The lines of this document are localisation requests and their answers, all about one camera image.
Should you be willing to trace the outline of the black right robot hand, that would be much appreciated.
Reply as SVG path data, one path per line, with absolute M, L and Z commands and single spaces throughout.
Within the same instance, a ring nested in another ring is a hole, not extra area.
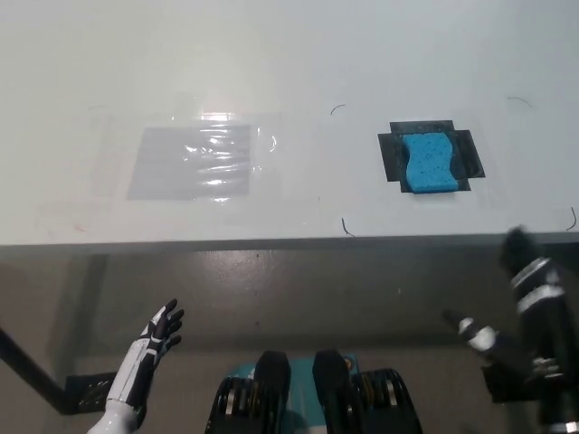
M 472 316 L 446 309 L 444 321 L 486 361 L 495 403 L 534 401 L 544 433 L 578 431 L 578 333 L 559 266 L 522 227 L 503 241 L 500 264 L 510 277 L 519 321 L 512 337 Z

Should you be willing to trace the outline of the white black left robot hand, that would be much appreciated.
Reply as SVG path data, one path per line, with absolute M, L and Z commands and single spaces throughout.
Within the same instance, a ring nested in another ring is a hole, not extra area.
M 173 298 L 147 322 L 139 337 L 130 345 L 114 382 L 107 402 L 128 405 L 133 410 L 146 406 L 155 371 L 166 353 L 181 342 L 176 333 L 182 326 L 183 309 L 177 310 Z

